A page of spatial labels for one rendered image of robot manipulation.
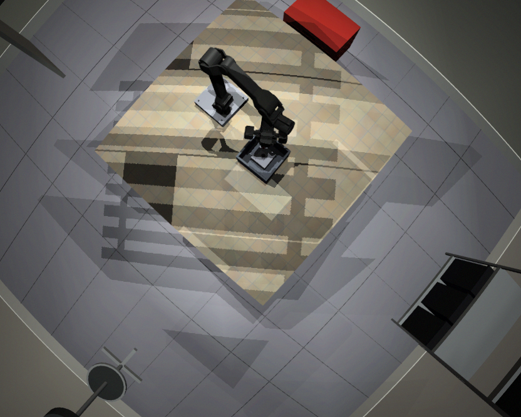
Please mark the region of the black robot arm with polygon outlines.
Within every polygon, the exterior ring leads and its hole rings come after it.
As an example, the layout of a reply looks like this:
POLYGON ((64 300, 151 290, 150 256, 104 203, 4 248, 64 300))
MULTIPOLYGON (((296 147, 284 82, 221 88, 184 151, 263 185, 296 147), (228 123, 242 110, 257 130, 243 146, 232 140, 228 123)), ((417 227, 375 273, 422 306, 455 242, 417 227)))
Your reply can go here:
MULTIPOLYGON (((215 101, 212 107, 223 117, 227 117, 232 108, 230 104, 234 101, 233 96, 227 92, 223 81, 223 76, 228 76, 242 91, 252 99, 254 107, 262 115, 262 124, 274 126, 276 130, 288 135, 294 128, 294 121, 284 116, 285 110, 277 96, 268 90, 263 90, 258 86, 245 71, 240 68, 233 57, 225 55, 220 48, 209 48, 208 51, 199 59, 200 69, 209 75, 215 91, 215 101), (278 107, 277 110, 276 107, 278 107)), ((277 143, 274 129, 260 130, 259 145, 270 147, 277 143)))

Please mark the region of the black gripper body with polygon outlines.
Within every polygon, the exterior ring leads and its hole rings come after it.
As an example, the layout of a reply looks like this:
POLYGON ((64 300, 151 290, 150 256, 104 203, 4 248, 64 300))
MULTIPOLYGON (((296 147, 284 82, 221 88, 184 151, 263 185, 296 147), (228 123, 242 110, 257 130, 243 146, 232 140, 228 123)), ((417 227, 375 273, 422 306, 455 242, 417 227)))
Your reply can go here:
MULTIPOLYGON (((261 129, 262 130, 271 130, 271 129, 274 129, 274 126, 265 126, 262 124, 262 121, 261 121, 261 125, 260 125, 260 130, 254 130, 254 126, 246 126, 245 132, 244 132, 244 138, 251 140, 251 139, 253 139, 253 135, 255 135, 256 140, 260 140, 261 136, 259 136, 259 135, 260 135, 261 129), (263 128, 263 127, 265 127, 265 128, 263 128)), ((284 134, 283 132, 278 131, 278 133, 276 133, 276 131, 274 131, 274 135, 275 135, 275 137, 279 138, 278 142, 280 144, 287 143, 287 135, 284 134)))

